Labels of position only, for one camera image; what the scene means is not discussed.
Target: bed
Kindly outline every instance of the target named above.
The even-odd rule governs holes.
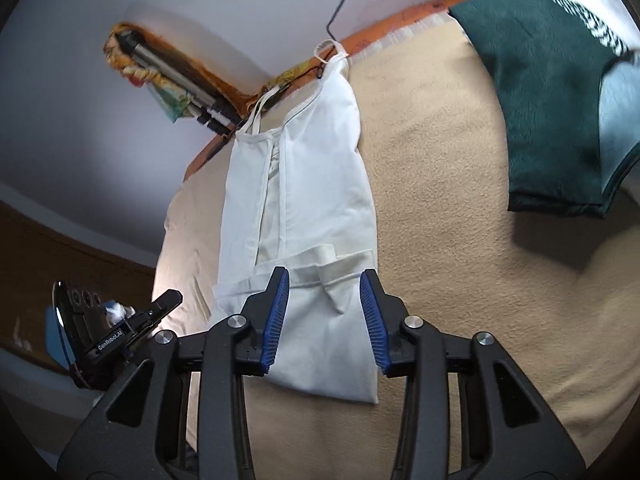
[[[460,26],[440,13],[450,3],[408,9],[404,21],[400,14],[344,42],[376,205],[379,276],[443,332],[494,333],[589,464],[625,429],[640,394],[640,208],[620,192],[604,221],[507,212],[500,105]],[[306,92],[309,85],[270,110],[261,129],[279,124]],[[206,329],[216,308],[231,144],[203,164],[210,148],[170,204],[156,270],[154,296],[167,288],[184,295],[161,326],[178,335]],[[194,376],[193,446],[197,386]],[[403,389],[402,380],[382,378],[380,403],[370,405],[246,380],[257,477],[388,478]],[[460,467],[455,391],[451,384],[452,471]]]

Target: silver bolt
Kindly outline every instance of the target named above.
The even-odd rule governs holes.
[[[160,332],[156,333],[156,335],[154,336],[156,343],[161,345],[166,345],[173,338],[174,338],[174,333],[171,332],[171,330],[161,330]]]
[[[246,318],[241,316],[240,314],[235,314],[226,320],[226,324],[228,324],[231,328],[240,328],[244,326],[246,323]]]
[[[488,332],[478,332],[476,334],[476,339],[481,345],[492,345],[494,344],[495,337],[493,334],[489,334]]]
[[[409,328],[420,328],[424,325],[424,321],[418,316],[407,316],[404,318],[404,324]]]

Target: white wall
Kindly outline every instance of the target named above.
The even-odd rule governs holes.
[[[146,25],[255,91],[310,57],[338,1],[21,0],[0,33],[0,199],[35,202],[105,237],[99,248],[148,263],[168,203],[210,135],[195,121],[171,124],[107,67],[111,26]],[[421,1],[348,0],[332,31],[345,37]]]

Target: dark green garment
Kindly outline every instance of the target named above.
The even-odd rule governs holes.
[[[450,13],[494,79],[508,209],[603,217],[615,189],[607,196],[601,186],[598,101],[619,56],[567,2],[469,0]]]

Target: blue object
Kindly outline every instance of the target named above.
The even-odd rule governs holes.
[[[57,362],[59,365],[64,367],[66,370],[69,370],[69,365],[66,362],[65,353],[62,349],[62,341],[65,343],[66,354],[69,357],[70,362],[74,362],[76,360],[76,356],[71,349],[71,345],[69,344],[68,339],[66,338],[65,329],[60,326],[60,330],[58,330],[59,321],[58,314],[56,313],[56,309],[52,306],[48,306],[45,310],[45,346],[47,348],[47,353],[52,357],[52,359]],[[60,333],[62,332],[62,341],[60,341]]]
[[[276,350],[278,349],[278,341],[280,341],[280,332],[282,332],[282,323],[284,322],[284,313],[287,309],[287,301],[289,301],[289,271],[284,269],[280,277],[276,296],[273,299],[273,304],[269,311],[267,323],[264,325],[264,334],[262,336],[260,364],[265,374],[269,373],[269,367],[276,360]]]
[[[382,373],[386,375],[391,366],[389,338],[371,283],[364,272],[360,275],[360,303],[362,304],[364,319],[367,322],[373,357],[375,357],[376,364],[380,367]]]

